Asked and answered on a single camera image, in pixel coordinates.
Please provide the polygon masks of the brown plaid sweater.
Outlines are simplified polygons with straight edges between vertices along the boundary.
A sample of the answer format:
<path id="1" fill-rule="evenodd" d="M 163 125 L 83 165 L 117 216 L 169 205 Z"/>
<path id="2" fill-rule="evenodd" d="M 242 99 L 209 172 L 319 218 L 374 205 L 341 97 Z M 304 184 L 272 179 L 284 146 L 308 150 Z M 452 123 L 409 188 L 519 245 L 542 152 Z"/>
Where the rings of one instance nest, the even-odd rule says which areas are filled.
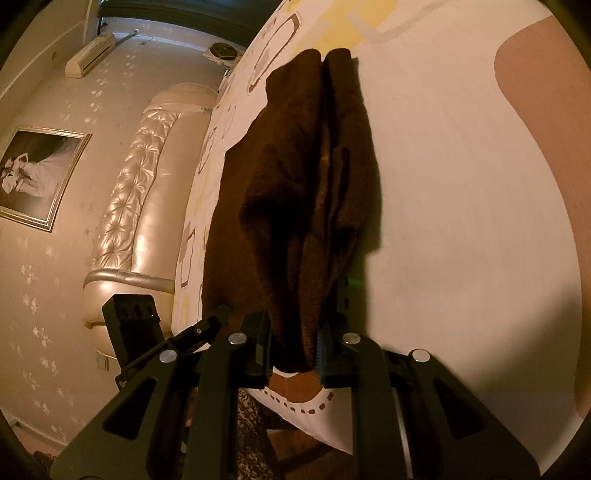
<path id="1" fill-rule="evenodd" d="M 224 156 L 202 305 L 266 313 L 274 365 L 300 373 L 315 367 L 318 329 L 337 310 L 378 164 L 348 49 L 301 52 L 267 78 L 266 99 Z"/>

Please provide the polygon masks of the small round desk fan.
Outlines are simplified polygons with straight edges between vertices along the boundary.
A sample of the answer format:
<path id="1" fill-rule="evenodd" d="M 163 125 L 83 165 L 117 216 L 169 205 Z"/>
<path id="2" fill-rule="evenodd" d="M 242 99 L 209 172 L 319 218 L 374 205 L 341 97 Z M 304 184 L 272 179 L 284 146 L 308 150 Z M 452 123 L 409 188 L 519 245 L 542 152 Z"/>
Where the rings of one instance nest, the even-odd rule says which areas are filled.
<path id="1" fill-rule="evenodd" d="M 218 64 L 233 64 L 242 57 L 242 54 L 243 52 L 238 48 L 225 42 L 213 42 L 204 52 L 207 59 Z"/>

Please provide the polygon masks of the framed wall photograph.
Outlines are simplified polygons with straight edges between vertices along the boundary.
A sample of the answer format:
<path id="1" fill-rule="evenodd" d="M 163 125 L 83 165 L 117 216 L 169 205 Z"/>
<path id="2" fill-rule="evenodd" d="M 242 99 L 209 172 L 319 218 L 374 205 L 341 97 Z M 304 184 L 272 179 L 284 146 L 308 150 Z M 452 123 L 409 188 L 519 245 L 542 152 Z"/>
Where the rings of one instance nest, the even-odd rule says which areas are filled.
<path id="1" fill-rule="evenodd" d="M 44 232 L 92 135 L 19 125 L 1 151 L 1 217 Z"/>

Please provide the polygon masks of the brown patterned pants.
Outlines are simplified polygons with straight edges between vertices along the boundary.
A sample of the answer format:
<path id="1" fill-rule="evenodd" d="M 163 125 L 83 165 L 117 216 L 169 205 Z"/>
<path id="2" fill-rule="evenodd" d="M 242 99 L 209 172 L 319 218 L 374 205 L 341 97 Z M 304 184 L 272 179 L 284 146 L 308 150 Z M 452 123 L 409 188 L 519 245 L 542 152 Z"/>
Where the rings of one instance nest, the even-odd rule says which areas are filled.
<path id="1" fill-rule="evenodd" d="M 259 403 L 238 390 L 238 479 L 277 479 L 276 455 L 270 443 Z"/>

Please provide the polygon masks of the cream tufted leather headboard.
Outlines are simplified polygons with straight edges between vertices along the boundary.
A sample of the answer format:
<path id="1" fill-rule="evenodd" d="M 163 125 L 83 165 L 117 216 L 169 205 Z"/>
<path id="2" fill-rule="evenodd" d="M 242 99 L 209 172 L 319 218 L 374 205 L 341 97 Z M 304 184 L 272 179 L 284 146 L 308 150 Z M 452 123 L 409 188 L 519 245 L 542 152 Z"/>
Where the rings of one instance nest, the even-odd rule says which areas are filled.
<path id="1" fill-rule="evenodd" d="M 179 83 L 143 110 L 97 227 L 89 272 L 113 268 L 175 283 L 185 209 L 216 99 L 209 87 Z M 83 286 L 82 321 L 100 354 L 115 355 L 102 313 L 114 294 L 151 295 L 162 331 L 170 331 L 174 293 L 93 282 Z"/>

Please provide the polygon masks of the white wall air conditioner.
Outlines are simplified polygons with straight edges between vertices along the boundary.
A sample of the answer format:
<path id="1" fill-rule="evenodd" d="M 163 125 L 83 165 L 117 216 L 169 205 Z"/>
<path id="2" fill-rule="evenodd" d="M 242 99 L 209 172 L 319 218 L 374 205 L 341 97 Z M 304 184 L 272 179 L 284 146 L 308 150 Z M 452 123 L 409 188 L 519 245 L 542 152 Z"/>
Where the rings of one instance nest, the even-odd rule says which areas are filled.
<path id="1" fill-rule="evenodd" d="M 65 77 L 83 78 L 115 48 L 115 44 L 112 33 L 98 35 L 67 61 L 64 68 Z"/>

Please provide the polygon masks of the silver metal pole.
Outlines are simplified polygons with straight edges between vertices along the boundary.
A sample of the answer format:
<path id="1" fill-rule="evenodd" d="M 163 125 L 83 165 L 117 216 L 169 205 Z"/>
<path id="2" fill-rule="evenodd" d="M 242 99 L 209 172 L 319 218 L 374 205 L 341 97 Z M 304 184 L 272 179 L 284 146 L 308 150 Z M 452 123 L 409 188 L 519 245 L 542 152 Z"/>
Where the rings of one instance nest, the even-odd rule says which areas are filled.
<path id="1" fill-rule="evenodd" d="M 175 283 L 171 279 L 113 268 L 101 268 L 90 271 L 83 280 L 83 286 L 99 281 L 120 283 L 169 294 L 173 294 L 175 291 Z"/>

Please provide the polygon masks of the patterned white bed sheet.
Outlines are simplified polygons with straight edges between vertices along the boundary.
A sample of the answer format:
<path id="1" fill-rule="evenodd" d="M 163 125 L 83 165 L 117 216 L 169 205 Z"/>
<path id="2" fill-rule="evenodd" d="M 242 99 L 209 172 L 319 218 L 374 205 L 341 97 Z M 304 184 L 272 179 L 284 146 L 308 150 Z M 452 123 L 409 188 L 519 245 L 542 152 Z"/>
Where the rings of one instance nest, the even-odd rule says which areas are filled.
<path id="1" fill-rule="evenodd" d="M 551 22 L 538 1 L 283 1 L 224 82 L 185 210 L 172 328 L 201 315 L 225 152 L 301 51 L 358 62 L 379 165 L 349 320 L 383 347 L 430 351 L 549 467 L 582 419 L 575 241 L 559 187 L 500 86 L 500 54 Z"/>

